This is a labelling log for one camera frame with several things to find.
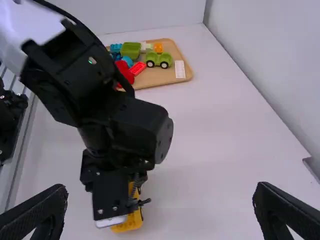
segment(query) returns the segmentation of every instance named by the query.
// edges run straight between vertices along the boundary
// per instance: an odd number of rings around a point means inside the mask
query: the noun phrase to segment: toy wheel
[[[163,61],[162,63],[160,63],[160,67],[163,69],[167,69],[169,67],[169,64],[165,61]]]
[[[148,68],[153,68],[155,66],[155,63],[152,60],[148,60],[146,61],[146,65]]]

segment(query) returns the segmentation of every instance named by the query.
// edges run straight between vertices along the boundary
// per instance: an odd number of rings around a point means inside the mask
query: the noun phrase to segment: green toy block
[[[140,42],[125,42],[120,50],[121,56],[128,56],[133,61],[137,60],[140,54]]]

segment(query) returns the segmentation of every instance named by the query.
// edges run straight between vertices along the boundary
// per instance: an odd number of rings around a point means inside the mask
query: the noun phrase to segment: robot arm
[[[169,151],[168,112],[136,99],[100,40],[54,5],[0,0],[0,24],[2,62],[56,121],[77,128],[85,143],[80,180],[92,193],[96,226],[123,223],[149,202],[133,194]],[[116,90],[118,83],[126,92]]]

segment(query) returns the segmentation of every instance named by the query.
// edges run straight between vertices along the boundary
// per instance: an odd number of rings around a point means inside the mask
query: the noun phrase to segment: red toy block
[[[132,85],[135,83],[135,75],[129,71],[129,67],[126,61],[119,60],[115,62],[115,65],[119,69],[120,73],[128,80],[128,82]]]
[[[147,65],[144,62],[139,61],[135,65],[133,65],[133,67],[131,67],[129,71],[133,73],[134,76],[138,76],[139,73],[141,73],[146,67]]]

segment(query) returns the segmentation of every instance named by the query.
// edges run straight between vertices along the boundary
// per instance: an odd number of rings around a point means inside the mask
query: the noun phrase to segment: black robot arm
[[[166,157],[173,121],[163,107],[138,100],[98,38],[65,19],[65,31],[45,45],[30,40],[20,81],[53,118],[76,127],[85,143],[80,180],[92,193],[95,221],[132,213],[128,183],[140,187]],[[117,91],[117,83],[124,89]]]

